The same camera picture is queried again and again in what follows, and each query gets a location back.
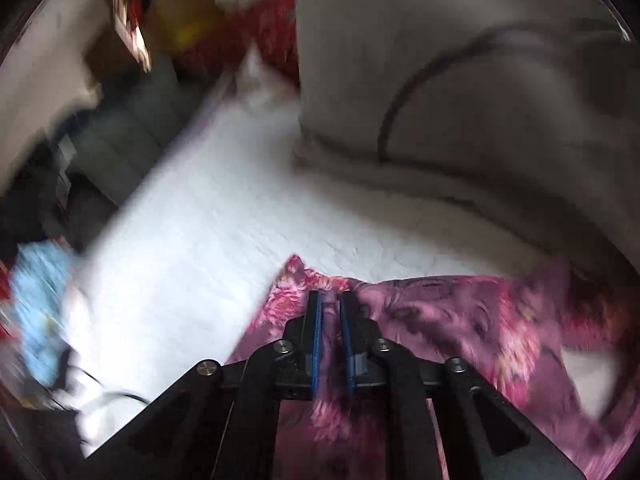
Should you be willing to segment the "pink floral garment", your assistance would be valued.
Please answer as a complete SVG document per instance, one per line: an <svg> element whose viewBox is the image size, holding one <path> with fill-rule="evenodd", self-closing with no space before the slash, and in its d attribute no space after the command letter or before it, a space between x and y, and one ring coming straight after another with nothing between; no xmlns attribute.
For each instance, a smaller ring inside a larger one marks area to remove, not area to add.
<svg viewBox="0 0 640 480"><path fill-rule="evenodd" d="M583 278L554 260L520 278L428 276L371 284L327 276L289 258L231 353L242 361L280 338L307 296L323 301L320 393L281 406L279 479L381 479L383 434L367 405L345 392L337 296L350 290L384 337L415 356L460 356L541 430L589 479L607 477L639 432L639 379L624 380L603 415L587 413L564 350L623 351L639 340L636 288Z"/></svg>

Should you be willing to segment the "white quilted mattress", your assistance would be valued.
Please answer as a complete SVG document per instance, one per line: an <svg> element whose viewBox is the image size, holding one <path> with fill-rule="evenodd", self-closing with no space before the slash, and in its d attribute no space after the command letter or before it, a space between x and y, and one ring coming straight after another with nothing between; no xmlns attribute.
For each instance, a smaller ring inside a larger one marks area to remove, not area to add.
<svg viewBox="0 0 640 480"><path fill-rule="evenodd" d="M256 52L224 76L90 247L67 336L103 443L198 361L228 359L289 256L370 283L517 276L544 255L472 212L297 165L299 99Z"/></svg>

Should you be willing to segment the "dark jacket pile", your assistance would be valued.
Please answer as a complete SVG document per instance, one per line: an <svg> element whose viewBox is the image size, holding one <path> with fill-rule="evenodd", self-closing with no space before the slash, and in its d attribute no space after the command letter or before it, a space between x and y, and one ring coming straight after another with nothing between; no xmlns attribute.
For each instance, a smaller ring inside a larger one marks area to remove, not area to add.
<svg viewBox="0 0 640 480"><path fill-rule="evenodd" d="M201 105L204 80L172 63L107 83L38 136L1 194L1 261L62 238L84 252L163 158Z"/></svg>

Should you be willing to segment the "grey floral pillow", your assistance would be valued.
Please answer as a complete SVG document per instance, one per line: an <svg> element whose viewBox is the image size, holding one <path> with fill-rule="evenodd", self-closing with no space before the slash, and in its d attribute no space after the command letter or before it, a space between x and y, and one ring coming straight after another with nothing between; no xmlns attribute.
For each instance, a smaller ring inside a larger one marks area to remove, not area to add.
<svg viewBox="0 0 640 480"><path fill-rule="evenodd" d="M638 0L295 0L312 166L639 264Z"/></svg>

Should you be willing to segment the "yellow box clutter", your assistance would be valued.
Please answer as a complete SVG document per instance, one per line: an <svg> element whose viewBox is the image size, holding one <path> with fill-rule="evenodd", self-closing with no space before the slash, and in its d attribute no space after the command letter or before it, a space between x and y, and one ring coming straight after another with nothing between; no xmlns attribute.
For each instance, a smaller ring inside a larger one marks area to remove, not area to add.
<svg viewBox="0 0 640 480"><path fill-rule="evenodd" d="M224 21L217 0L106 0L115 32L146 72L154 56L177 56Z"/></svg>

